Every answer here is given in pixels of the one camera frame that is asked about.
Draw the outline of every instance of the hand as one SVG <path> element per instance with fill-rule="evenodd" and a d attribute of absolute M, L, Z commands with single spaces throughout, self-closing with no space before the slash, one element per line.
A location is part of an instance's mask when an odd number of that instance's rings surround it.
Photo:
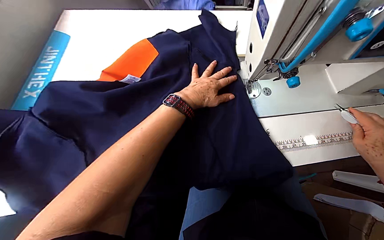
<path fill-rule="evenodd" d="M 350 108 L 359 124 L 351 124 L 353 145 L 384 183 L 384 118 Z"/>
<path fill-rule="evenodd" d="M 185 102 L 187 102 L 193 109 L 203 107 L 216 107 L 222 102 L 227 102 L 235 98 L 233 94 L 218 95 L 218 91 L 231 84 L 237 79 L 236 75 L 226 77 L 232 68 L 227 67 L 213 73 L 217 62 L 214 60 L 207 69 L 204 71 L 201 77 L 198 75 L 198 65 L 195 63 L 192 68 L 192 81 L 180 92 L 175 95 L 180 96 Z"/>

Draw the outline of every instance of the industrial sewing machine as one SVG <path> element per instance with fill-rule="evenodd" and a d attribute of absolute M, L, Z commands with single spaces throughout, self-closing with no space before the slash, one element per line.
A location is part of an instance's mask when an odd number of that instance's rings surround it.
<path fill-rule="evenodd" d="M 260 0 L 242 77 L 258 117 L 384 104 L 384 0 Z"/>

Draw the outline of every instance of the garment label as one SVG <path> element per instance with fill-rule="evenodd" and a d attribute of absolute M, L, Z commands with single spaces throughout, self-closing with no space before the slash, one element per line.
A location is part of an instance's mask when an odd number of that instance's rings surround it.
<path fill-rule="evenodd" d="M 140 80 L 141 78 L 128 74 L 123 80 L 121 80 L 121 82 L 131 84 L 131 83 L 138 82 Z"/>

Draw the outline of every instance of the smartwatch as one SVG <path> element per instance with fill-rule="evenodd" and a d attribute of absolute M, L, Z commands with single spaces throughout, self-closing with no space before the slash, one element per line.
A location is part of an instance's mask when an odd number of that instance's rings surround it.
<path fill-rule="evenodd" d="M 186 117 L 189 117 L 189 119 L 193 119 L 195 116 L 193 109 L 187 104 L 185 101 L 182 100 L 181 97 L 170 94 L 168 97 L 166 97 L 163 101 L 163 104 L 177 109 L 179 112 L 183 113 Z"/>

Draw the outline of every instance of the orange panel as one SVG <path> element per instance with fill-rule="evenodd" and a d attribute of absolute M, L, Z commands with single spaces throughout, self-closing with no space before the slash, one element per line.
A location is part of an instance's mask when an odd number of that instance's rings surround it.
<path fill-rule="evenodd" d="M 146 69 L 158 56 L 158 51 L 147 39 L 131 46 L 109 68 L 102 71 L 99 81 L 119 81 L 128 74 L 142 77 Z"/>

